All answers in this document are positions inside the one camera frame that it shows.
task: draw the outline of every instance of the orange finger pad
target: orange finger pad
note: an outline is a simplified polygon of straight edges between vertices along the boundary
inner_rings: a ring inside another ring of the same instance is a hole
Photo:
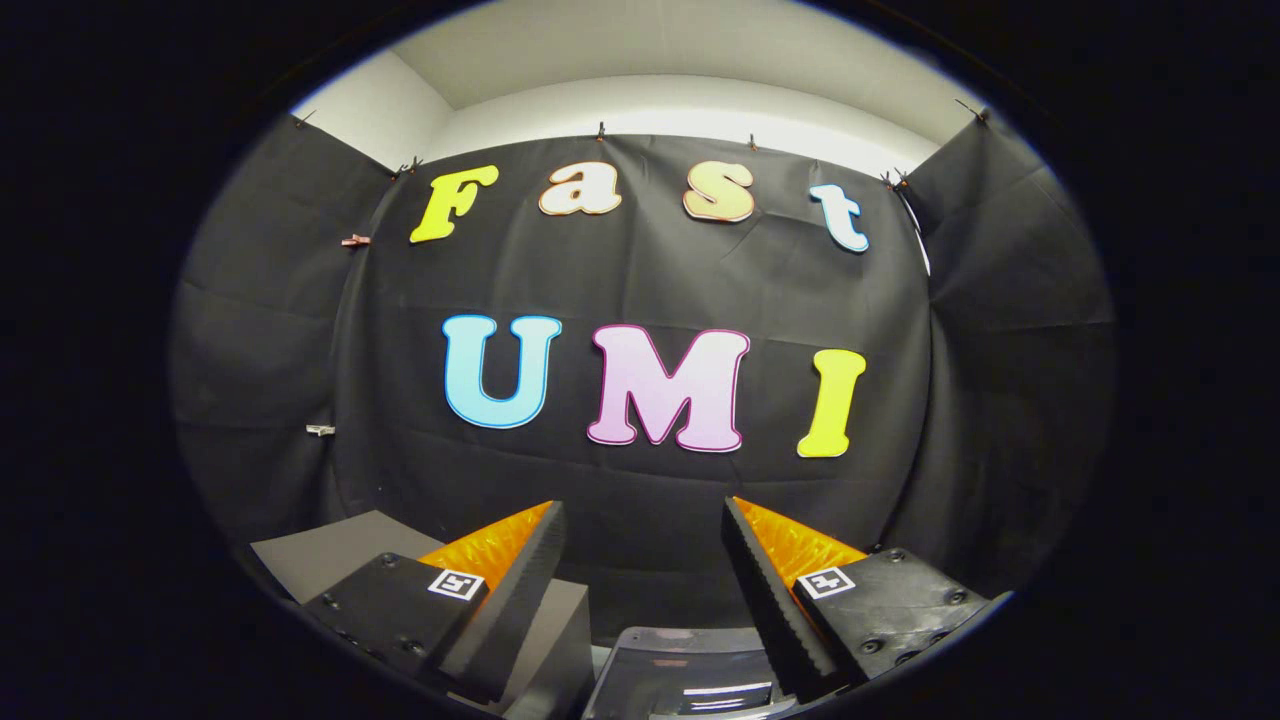
[[[480,575],[493,592],[550,506],[552,502],[547,501],[503,518],[419,557],[419,562]]]
[[[769,562],[773,564],[773,570],[786,583],[787,589],[791,589],[800,575],[849,565],[867,557],[865,552],[806,528],[786,515],[778,515],[740,497],[735,497],[733,502],[751,525],[751,532],[760,541]]]

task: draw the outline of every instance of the yellow letter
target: yellow letter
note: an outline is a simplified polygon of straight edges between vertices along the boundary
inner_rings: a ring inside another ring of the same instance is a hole
[[[704,220],[745,220],[755,210],[755,199],[744,190],[751,182],[751,170],[742,165],[716,160],[698,163],[689,169],[689,187],[692,190],[685,192],[685,210]]]
[[[582,176],[582,179],[566,182]],[[576,163],[552,173],[552,182],[538,199],[538,208],[548,215],[568,215],[579,210],[588,215],[603,215],[622,204],[614,190],[618,170],[608,163]]]
[[[822,375],[818,406],[809,434],[800,438],[796,452],[800,457],[838,457],[849,450],[845,427],[854,404],[854,383],[867,369],[867,359],[847,350],[819,350],[813,356],[813,366]]]
[[[424,242],[448,237],[453,232],[453,223],[449,222],[449,211],[454,210],[461,218],[471,209],[476,201],[476,186],[485,187],[498,179],[498,168],[485,165],[461,173],[449,173],[431,181],[431,200],[426,202],[426,211],[422,213],[422,224],[417,225],[408,236],[410,242]]]

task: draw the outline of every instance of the letter m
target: letter m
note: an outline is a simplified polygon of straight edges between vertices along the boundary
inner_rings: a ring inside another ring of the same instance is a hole
[[[667,438],[689,405],[689,423],[676,445],[699,452],[728,452],[742,445],[733,428],[737,368],[751,341],[733,331],[704,331],[694,338],[673,374],[667,374],[649,333],[636,325],[604,325],[595,331],[604,351],[600,416],[586,436],[603,445],[630,445],[636,429],[627,421],[635,404],[649,442]]]

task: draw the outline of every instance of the light blue letter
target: light blue letter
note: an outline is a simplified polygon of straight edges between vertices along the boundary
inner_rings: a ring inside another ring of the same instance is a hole
[[[454,315],[444,320],[449,347],[444,356],[444,397],[460,418],[481,428],[508,429],[538,416],[547,400],[547,356],[552,338],[561,333],[556,318],[526,315],[511,323],[520,338],[520,375],[516,395],[494,400],[481,387],[484,343],[498,323],[484,315]]]
[[[809,195],[822,201],[822,211],[827,215],[827,231],[841,247],[861,252],[870,247],[867,236],[854,229],[850,215],[861,217],[863,209],[845,197],[845,191],[836,184],[819,184],[809,188]]]

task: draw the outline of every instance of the clothespin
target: clothespin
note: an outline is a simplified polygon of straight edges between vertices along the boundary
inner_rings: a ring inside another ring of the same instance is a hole
[[[954,100],[956,102],[960,102],[959,97],[955,97]],[[973,113],[973,117],[978,118],[979,123],[987,122],[987,109],[986,108],[983,108],[982,111],[979,113],[978,110],[974,110],[973,108],[965,105],[964,102],[960,102],[960,106],[964,108],[965,110],[969,110],[970,113]]]

